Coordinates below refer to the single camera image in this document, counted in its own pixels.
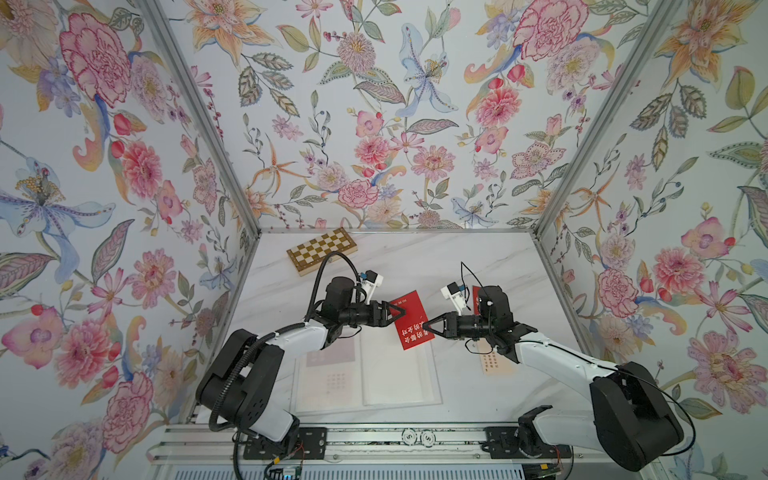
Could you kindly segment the red card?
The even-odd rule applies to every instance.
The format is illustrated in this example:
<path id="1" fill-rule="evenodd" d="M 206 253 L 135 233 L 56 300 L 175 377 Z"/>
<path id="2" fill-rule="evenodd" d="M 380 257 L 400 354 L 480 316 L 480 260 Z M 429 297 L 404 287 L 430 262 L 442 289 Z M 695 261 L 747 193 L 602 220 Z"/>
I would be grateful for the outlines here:
<path id="1" fill-rule="evenodd" d="M 397 320 L 394 325 L 398 338 L 404 350 L 410 350 L 416 346 L 426 344 L 436 338 L 422 329 L 422 324 L 428 320 L 421 298 L 416 290 L 413 290 L 390 303 L 401 306 L 407 314 Z"/>
<path id="2" fill-rule="evenodd" d="M 480 286 L 472 287 L 472 306 L 473 306 L 473 313 L 475 315 L 480 314 L 480 302 L 481 302 L 480 293 L 481 293 Z"/>

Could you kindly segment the white photo album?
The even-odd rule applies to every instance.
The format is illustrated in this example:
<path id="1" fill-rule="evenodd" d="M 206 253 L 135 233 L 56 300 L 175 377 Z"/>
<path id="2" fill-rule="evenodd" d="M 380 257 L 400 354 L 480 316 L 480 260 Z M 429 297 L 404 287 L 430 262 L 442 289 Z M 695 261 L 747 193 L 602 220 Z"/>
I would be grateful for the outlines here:
<path id="1" fill-rule="evenodd" d="M 431 346 L 405 350 L 392 330 L 364 330 L 296 362 L 291 409 L 299 416 L 441 402 Z"/>

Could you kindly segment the beige card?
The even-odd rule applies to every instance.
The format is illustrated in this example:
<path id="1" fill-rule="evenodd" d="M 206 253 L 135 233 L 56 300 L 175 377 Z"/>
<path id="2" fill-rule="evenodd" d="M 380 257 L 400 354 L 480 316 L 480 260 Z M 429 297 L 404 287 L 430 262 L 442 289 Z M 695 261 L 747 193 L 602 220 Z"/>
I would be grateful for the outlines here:
<path id="1" fill-rule="evenodd" d="M 480 362 L 486 376 L 512 376 L 516 372 L 513 362 L 495 352 L 481 355 Z"/>

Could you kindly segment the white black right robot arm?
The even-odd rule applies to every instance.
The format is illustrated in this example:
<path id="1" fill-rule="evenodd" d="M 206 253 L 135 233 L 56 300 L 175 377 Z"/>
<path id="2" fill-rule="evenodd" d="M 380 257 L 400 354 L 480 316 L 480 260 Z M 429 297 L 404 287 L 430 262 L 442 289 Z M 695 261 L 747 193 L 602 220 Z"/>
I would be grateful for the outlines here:
<path id="1" fill-rule="evenodd" d="M 635 362 L 615 364 L 579 353 L 536 328 L 515 320 L 498 286 L 478 292 L 478 309 L 468 313 L 456 284 L 442 289 L 454 308 L 423 323 L 425 331 L 447 340 L 485 340 L 509 361 L 532 368 L 589 401 L 587 410 L 541 405 L 521 415 L 511 440 L 518 452 L 535 458 L 550 447 L 601 451 L 632 472 L 673 455 L 684 430 L 653 376 Z"/>

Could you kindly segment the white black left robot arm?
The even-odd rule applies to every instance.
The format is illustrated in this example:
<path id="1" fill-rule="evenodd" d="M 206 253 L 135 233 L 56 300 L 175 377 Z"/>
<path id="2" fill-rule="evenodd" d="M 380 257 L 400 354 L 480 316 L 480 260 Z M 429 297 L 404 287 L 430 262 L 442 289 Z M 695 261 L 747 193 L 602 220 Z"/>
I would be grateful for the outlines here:
<path id="1" fill-rule="evenodd" d="M 323 299 L 310 297 L 304 320 L 262 336 L 245 329 L 232 333 L 196 390 L 196 401 L 210 411 L 209 430 L 232 429 L 292 449 L 300 420 L 271 400 L 282 365 L 331 346 L 347 327 L 386 328 L 403 318 L 402 307 L 372 298 L 377 285 L 335 277 Z"/>

